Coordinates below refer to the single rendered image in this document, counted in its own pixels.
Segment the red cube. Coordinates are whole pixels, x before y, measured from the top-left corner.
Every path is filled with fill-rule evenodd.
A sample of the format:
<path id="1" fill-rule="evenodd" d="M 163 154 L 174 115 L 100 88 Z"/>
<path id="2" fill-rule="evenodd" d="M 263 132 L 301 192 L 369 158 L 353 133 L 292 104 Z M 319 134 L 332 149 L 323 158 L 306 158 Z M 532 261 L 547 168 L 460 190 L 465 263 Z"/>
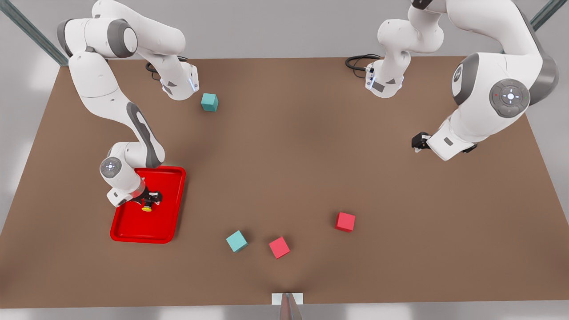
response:
<path id="1" fill-rule="evenodd" d="M 334 228 L 344 232 L 354 230 L 355 216 L 350 213 L 339 212 L 336 216 Z"/>
<path id="2" fill-rule="evenodd" d="M 270 242 L 269 247 L 276 259 L 280 259 L 281 257 L 290 253 L 289 246 L 282 236 Z"/>

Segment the silver frame post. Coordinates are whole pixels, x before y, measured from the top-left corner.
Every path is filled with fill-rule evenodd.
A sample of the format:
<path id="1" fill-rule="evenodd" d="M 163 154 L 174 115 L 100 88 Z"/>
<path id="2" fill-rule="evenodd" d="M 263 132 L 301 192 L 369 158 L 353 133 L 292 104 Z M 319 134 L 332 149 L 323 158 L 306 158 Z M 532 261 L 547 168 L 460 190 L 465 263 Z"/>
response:
<path id="1" fill-rule="evenodd" d="M 525 13 L 518 7 L 518 5 L 516 4 L 516 6 L 518 7 L 518 10 L 520 10 L 520 13 L 522 14 L 528 29 L 530 31 L 530 34 L 532 35 L 532 38 L 537 46 L 537 49 L 539 51 L 540 55 L 546 55 L 545 50 L 543 49 L 541 43 L 539 42 L 538 37 L 536 36 L 536 32 L 539 28 L 541 28 L 555 13 L 557 13 L 558 10 L 560 10 L 566 3 L 568 0 L 547 0 L 547 3 L 543 6 L 543 8 L 541 8 L 534 16 L 532 19 L 529 20 L 529 18 L 527 18 L 527 16 L 525 16 Z"/>
<path id="2" fill-rule="evenodd" d="M 0 11 L 60 66 L 68 65 L 68 58 L 10 0 L 0 0 Z"/>
<path id="3" fill-rule="evenodd" d="M 303 320 L 292 293 L 282 293 L 279 320 Z"/>

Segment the red plastic tray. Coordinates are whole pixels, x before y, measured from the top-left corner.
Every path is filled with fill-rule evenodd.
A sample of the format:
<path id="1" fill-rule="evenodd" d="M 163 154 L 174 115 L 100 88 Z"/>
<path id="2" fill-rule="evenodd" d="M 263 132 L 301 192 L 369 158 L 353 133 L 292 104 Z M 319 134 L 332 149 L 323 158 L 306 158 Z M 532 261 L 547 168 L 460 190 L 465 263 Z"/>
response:
<path id="1" fill-rule="evenodd" d="M 158 190 L 163 200 L 159 205 L 152 205 L 150 212 L 143 211 L 143 206 L 134 202 L 118 207 L 110 237 L 123 242 L 168 243 L 175 234 L 186 172 L 177 166 L 136 168 L 135 172 L 145 178 L 151 191 Z"/>

